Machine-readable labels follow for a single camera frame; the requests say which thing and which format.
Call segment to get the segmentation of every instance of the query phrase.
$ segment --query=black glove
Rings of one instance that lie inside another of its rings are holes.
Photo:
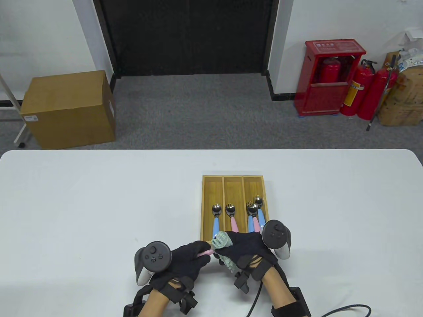
[[[195,241],[173,250],[170,266],[163,272],[155,273],[150,285],[160,291],[172,279],[179,280],[186,276],[194,282],[200,269],[210,262],[209,255],[197,257],[197,254],[207,250],[210,250],[210,245],[205,241]]]
[[[250,260],[252,260],[255,255],[259,255],[271,265],[277,263],[277,257],[264,244],[260,233],[240,233],[233,231],[227,231],[226,233],[231,238],[233,245],[217,249],[215,252],[230,258],[238,268],[245,269],[244,263],[242,263],[245,261],[240,261],[240,259],[246,259],[246,256],[249,256]]]

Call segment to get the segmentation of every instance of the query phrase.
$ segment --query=spoon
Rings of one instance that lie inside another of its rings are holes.
[[[260,232],[260,224],[257,220],[258,205],[249,202],[247,203],[247,213],[248,213],[248,232]]]
[[[233,204],[227,204],[225,207],[226,214],[231,219],[231,228],[233,232],[239,232],[238,225],[236,224],[235,220],[235,206]]]
[[[213,238],[216,238],[217,233],[219,232],[219,216],[222,213],[222,206],[220,204],[215,204],[211,208],[211,213],[214,216],[214,222],[213,222]]]
[[[266,218],[264,217],[264,213],[261,210],[261,207],[263,206],[263,198],[257,195],[254,197],[254,202],[258,205],[258,223],[260,224],[260,229],[262,229],[266,224]]]

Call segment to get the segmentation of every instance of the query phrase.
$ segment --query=red fire extinguisher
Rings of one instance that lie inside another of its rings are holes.
[[[357,113],[358,107],[373,81],[375,70],[372,64],[377,63],[371,60],[362,60],[361,65],[357,67],[344,104],[340,109],[343,115],[353,116]]]
[[[341,71],[341,62],[336,57],[327,58],[323,61],[320,70],[319,83],[337,82]]]
[[[382,104],[382,98],[389,93],[397,79],[398,74],[393,72],[392,68],[382,68],[378,71],[374,75],[373,83],[370,85],[369,91],[358,108],[357,115],[364,120],[371,120],[379,104]]]

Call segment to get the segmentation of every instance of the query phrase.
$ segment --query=pink handle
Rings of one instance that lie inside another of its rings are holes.
[[[254,223],[254,231],[260,232],[260,224],[259,224],[258,219],[256,217],[253,217],[253,223]]]
[[[236,220],[234,217],[231,217],[231,228],[233,232],[239,232],[238,225],[236,224]]]
[[[210,249],[205,252],[198,253],[197,257],[201,257],[202,255],[212,255],[213,252],[214,252],[213,249]]]

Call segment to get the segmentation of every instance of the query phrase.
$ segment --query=white wall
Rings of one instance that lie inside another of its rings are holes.
[[[84,23],[75,6],[85,10]],[[110,79],[92,1],[75,0],[75,6],[72,0],[0,1],[0,71],[17,99],[33,77],[104,69]],[[0,88],[0,100],[7,99]]]
[[[87,40],[88,48],[97,70],[106,71],[107,79],[112,79],[113,68],[104,42],[103,33],[92,0],[72,0]]]
[[[283,23],[278,14],[275,37],[283,36],[283,27],[277,28]],[[297,90],[307,40],[355,38],[367,50],[367,59],[382,63],[387,52],[401,48],[405,28],[422,26],[423,0],[295,0],[282,55],[277,54],[280,45],[276,49],[275,40],[272,46],[269,72],[274,92]]]
[[[282,61],[283,48],[288,32],[289,19],[291,17],[294,0],[279,0],[275,27],[273,30],[272,49],[269,58],[269,75],[272,83],[276,83],[279,77],[280,63]]]

